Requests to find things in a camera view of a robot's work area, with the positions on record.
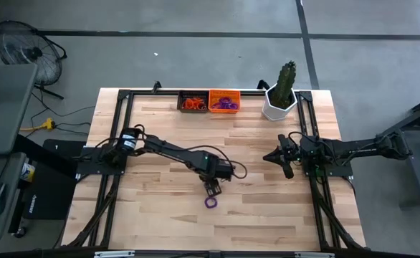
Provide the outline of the printed tin can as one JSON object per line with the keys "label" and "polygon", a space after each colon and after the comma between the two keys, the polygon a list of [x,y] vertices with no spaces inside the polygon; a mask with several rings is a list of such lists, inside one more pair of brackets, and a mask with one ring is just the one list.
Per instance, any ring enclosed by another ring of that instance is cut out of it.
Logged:
{"label": "printed tin can", "polygon": [[20,179],[26,182],[31,183],[33,181],[34,178],[34,173],[35,173],[36,168],[28,163],[25,163],[22,167],[22,172],[20,175]]}

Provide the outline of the silver aluminium bracket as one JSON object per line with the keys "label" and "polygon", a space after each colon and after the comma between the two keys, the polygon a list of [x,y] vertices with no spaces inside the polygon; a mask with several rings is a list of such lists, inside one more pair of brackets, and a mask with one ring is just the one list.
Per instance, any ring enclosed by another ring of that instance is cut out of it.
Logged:
{"label": "silver aluminium bracket", "polygon": [[135,256],[133,250],[117,250],[95,252],[93,258],[131,258]]}
{"label": "silver aluminium bracket", "polygon": [[295,252],[294,258],[335,258],[335,255],[326,252]]}

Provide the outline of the yellow power plug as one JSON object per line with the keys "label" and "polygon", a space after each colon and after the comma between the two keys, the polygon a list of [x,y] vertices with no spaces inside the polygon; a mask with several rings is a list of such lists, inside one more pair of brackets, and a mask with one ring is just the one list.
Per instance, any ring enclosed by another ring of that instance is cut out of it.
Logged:
{"label": "yellow power plug", "polygon": [[21,131],[35,131],[35,130],[53,130],[55,128],[55,121],[51,118],[47,118],[41,125],[30,127],[30,128],[20,128]]}

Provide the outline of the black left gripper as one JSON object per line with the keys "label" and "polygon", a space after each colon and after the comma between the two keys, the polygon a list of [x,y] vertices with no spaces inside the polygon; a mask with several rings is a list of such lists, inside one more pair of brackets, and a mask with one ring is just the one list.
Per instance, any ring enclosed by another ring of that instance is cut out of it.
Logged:
{"label": "black left gripper", "polygon": [[204,188],[208,196],[219,195],[221,193],[221,187],[214,172],[202,171],[199,173],[199,178],[204,182]]}

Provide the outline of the white plant pot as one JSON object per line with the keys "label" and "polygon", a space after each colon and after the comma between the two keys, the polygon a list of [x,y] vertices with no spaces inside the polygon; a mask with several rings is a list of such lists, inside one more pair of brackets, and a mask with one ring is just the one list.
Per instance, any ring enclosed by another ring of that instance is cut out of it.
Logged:
{"label": "white plant pot", "polygon": [[281,109],[271,104],[269,99],[269,94],[276,88],[277,85],[271,86],[265,92],[265,101],[262,107],[262,114],[271,121],[284,120],[287,114],[293,109],[297,104],[297,97],[295,91],[291,89],[290,93],[290,105],[286,109]]}

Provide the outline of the orange plastic basket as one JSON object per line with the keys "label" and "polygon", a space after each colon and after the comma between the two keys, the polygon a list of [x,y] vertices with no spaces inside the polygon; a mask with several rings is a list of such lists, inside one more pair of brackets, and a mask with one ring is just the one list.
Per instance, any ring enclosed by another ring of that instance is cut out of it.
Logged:
{"label": "orange plastic basket", "polygon": [[238,110],[225,110],[225,109],[211,109],[211,106],[218,102],[222,97],[230,97],[232,102],[236,102],[240,109],[241,93],[237,90],[210,90],[209,91],[209,111],[212,113],[237,113]]}

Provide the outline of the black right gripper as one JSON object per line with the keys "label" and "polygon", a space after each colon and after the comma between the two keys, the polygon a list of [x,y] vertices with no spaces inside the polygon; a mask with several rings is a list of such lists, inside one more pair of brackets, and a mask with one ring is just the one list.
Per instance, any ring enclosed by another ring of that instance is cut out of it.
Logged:
{"label": "black right gripper", "polygon": [[293,169],[291,166],[291,163],[293,164],[300,164],[302,162],[302,155],[301,158],[298,160],[289,160],[287,159],[286,149],[285,147],[289,142],[295,143],[293,140],[289,139],[283,134],[278,135],[278,140],[280,142],[280,146],[276,147],[273,151],[266,154],[263,158],[264,161],[275,163],[282,167],[282,170],[284,172],[284,175],[286,178],[291,179],[294,176]]}

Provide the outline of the dark grey desk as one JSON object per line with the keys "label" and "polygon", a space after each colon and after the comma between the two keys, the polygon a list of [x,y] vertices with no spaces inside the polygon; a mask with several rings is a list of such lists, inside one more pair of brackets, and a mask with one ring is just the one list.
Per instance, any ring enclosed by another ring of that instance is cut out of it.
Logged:
{"label": "dark grey desk", "polygon": [[0,155],[13,149],[36,75],[35,64],[0,65]]}

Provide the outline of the green cactus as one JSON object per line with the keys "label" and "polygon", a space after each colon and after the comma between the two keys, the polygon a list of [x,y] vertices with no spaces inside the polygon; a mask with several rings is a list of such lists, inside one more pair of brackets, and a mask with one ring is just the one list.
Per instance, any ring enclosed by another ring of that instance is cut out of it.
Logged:
{"label": "green cactus", "polygon": [[296,64],[294,61],[289,61],[280,70],[277,84],[269,94],[269,101],[271,105],[287,109],[291,105],[292,86],[296,77]]}

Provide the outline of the black plastic basket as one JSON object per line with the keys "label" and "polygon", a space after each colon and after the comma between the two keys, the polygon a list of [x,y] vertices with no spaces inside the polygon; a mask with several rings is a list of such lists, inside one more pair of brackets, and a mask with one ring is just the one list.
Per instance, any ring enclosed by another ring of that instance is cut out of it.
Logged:
{"label": "black plastic basket", "polygon": [[[183,109],[182,105],[186,99],[200,97],[204,99],[204,103],[207,106],[206,110],[187,110]],[[177,99],[177,110],[183,113],[207,113],[209,111],[209,92],[208,91],[192,91],[192,90],[181,90],[178,92],[178,99]]]}

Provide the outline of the black floor fan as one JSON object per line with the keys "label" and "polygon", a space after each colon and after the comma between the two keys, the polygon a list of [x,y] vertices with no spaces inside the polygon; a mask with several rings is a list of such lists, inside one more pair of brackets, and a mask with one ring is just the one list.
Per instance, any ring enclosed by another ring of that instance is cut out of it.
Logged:
{"label": "black floor fan", "polygon": [[46,87],[61,77],[62,61],[67,59],[67,52],[37,28],[21,21],[1,21],[0,58],[6,65],[36,65],[34,86],[48,95],[64,98]]}

